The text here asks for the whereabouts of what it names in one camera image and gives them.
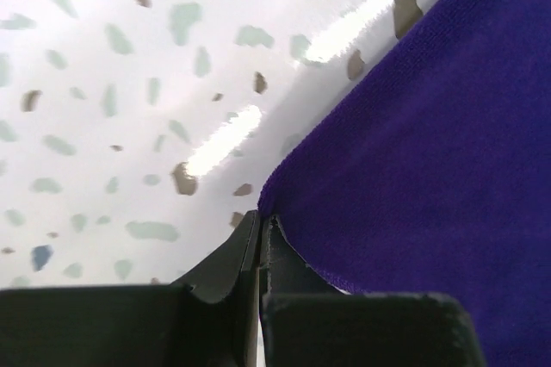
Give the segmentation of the purple towel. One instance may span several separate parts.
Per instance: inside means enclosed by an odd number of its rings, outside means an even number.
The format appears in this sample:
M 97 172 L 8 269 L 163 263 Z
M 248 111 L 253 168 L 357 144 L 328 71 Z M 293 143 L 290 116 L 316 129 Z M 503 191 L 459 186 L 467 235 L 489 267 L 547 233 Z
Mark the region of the purple towel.
M 550 363 L 550 0 L 439 0 L 263 187 L 340 289 L 453 296 L 491 366 Z

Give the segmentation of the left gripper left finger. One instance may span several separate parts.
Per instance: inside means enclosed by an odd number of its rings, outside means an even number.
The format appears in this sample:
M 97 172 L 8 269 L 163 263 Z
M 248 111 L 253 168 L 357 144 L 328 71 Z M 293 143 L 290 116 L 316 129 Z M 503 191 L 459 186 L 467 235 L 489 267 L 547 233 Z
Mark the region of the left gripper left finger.
M 4 366 L 253 366 L 260 221 L 173 283 L 7 289 Z

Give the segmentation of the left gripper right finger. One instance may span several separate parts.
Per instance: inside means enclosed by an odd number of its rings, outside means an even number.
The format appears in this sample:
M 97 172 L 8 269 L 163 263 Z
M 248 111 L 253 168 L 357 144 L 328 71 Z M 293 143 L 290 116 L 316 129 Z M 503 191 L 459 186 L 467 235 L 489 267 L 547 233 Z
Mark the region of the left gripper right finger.
M 473 323 L 441 293 L 347 295 L 263 224 L 260 319 L 268 366 L 484 366 Z

